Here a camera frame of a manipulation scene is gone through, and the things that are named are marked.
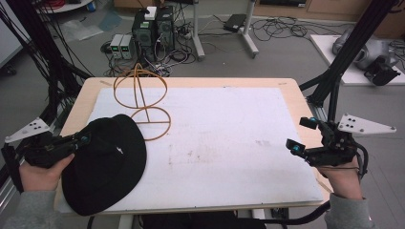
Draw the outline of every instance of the hand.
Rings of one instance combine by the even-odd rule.
[[[49,169],[31,166],[28,162],[24,162],[19,168],[24,191],[55,190],[62,171],[71,163],[74,157],[75,155],[71,154],[56,162]]]
[[[333,192],[341,198],[363,199],[358,178],[358,162],[355,156],[352,162],[339,166],[317,167],[318,171],[330,181]]]

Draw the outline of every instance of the black pole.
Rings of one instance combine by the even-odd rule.
[[[335,120],[339,84],[343,73],[387,16],[395,2],[396,0],[372,0],[330,67],[323,74],[300,85],[300,89],[303,91],[318,84],[313,94],[308,97],[308,103],[316,107],[322,107],[330,94],[328,121]]]

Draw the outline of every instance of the metal stand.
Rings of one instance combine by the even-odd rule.
[[[250,49],[250,52],[252,53],[252,58],[256,57],[256,55],[259,53],[259,50],[256,48],[256,45],[253,43],[252,39],[249,36],[249,28],[251,24],[251,19],[253,15],[253,10],[254,10],[254,4],[256,0],[249,0],[249,3],[247,5],[247,18],[245,22],[245,27],[240,28],[240,32],[242,34],[242,38],[246,42],[247,46]],[[193,37],[193,42],[194,46],[196,47],[197,51],[197,56],[198,60],[201,61],[205,58],[205,53],[203,51],[203,46],[202,42],[200,41],[199,38],[199,0],[194,0],[193,2],[193,7],[194,7],[194,30],[192,32],[192,37]]]
[[[335,120],[339,85],[343,73],[373,35],[394,3],[395,0],[372,0],[330,67],[323,74],[300,85],[301,91],[304,91],[318,84],[313,94],[308,97],[308,103],[314,107],[314,110],[317,110],[315,111],[316,114],[321,113],[319,110],[322,109],[324,100],[330,94],[328,121]]]

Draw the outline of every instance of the box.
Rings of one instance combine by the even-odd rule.
[[[405,2],[399,1],[384,18],[374,35],[379,38],[397,39],[405,36]]]
[[[114,0],[116,8],[147,8],[156,6],[154,0]]]

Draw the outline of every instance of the gray sleeve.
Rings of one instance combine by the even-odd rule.
[[[366,199],[339,198],[330,194],[330,211],[325,215],[328,229],[378,228],[370,220],[369,203]]]
[[[55,191],[24,192],[12,217],[4,229],[62,228],[61,216],[53,209]]]

